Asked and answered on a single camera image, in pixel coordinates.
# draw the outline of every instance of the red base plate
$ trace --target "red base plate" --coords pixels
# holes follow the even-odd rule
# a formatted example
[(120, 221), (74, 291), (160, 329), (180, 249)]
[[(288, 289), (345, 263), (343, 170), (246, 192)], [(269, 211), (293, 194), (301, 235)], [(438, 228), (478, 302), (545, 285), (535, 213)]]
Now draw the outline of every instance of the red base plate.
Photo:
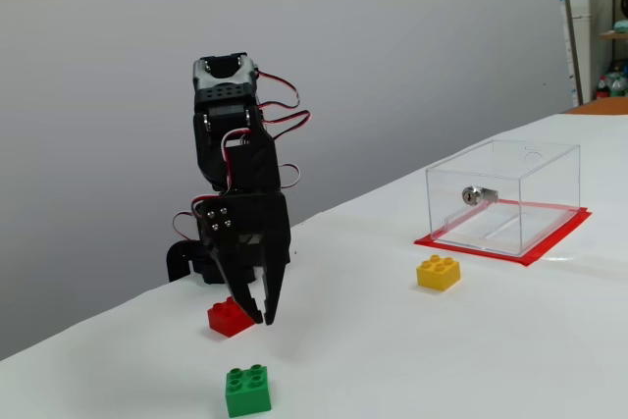
[(587, 208), (580, 208), (578, 212), (568, 222), (554, 231), (551, 235), (543, 239), (537, 245), (532, 247), (528, 252), (520, 257), (513, 257), (510, 255), (495, 254), (493, 252), (487, 252), (484, 250), (469, 249), (466, 247), (459, 247), (457, 245), (443, 244), (441, 242), (435, 242), (432, 239), (432, 235), (427, 235), (416, 239), (415, 244), (427, 245), (428, 247), (436, 247), (438, 249), (454, 250), (456, 252), (463, 252), (465, 254), (482, 255), (484, 257), (491, 257), (494, 259), (509, 260), (510, 262), (517, 262), (526, 267), (533, 264), (541, 257), (545, 255), (552, 247), (557, 245), (563, 239), (567, 237), (573, 230), (578, 228), (587, 218), (591, 216), (591, 212)]

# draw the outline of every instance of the orange surface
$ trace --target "orange surface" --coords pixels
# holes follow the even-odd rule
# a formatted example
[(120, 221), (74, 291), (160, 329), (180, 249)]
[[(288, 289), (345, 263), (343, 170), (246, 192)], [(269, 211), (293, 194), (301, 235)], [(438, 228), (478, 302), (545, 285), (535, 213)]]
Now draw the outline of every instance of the orange surface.
[(628, 115), (628, 97), (611, 97), (569, 110), (570, 115)]

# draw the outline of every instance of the white wall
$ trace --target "white wall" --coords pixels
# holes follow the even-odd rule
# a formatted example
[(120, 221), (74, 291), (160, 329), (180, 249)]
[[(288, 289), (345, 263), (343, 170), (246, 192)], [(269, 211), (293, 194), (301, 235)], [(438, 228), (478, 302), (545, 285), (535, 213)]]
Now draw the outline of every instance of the white wall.
[(170, 218), (207, 188), (201, 55), (247, 51), (313, 111), (278, 141), (303, 171), (294, 223), (570, 106), (557, 0), (1, 0), (0, 18), (0, 358), (166, 283)]

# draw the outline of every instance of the white tabletop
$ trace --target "white tabletop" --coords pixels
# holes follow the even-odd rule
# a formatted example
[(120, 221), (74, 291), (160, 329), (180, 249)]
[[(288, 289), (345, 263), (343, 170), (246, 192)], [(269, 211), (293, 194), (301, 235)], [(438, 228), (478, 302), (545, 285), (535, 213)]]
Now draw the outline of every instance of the white tabletop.
[(226, 418), (227, 371), (254, 363), (268, 418), (623, 417), (628, 119), (555, 116), (502, 137), (582, 144), (593, 216), (531, 267), (455, 254), (461, 283), (416, 287), (433, 251), (412, 244), (429, 230), (417, 171), (293, 229), (273, 326), (209, 331), (227, 290), (189, 277), (0, 362), (0, 417)]

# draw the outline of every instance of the clear plastic box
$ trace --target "clear plastic box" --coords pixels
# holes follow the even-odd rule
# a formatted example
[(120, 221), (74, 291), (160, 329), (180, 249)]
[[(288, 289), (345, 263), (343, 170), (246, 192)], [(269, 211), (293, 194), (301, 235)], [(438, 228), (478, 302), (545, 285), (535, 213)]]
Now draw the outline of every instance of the clear plastic box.
[(578, 145), (492, 140), (426, 177), (434, 242), (519, 257), (580, 208)]

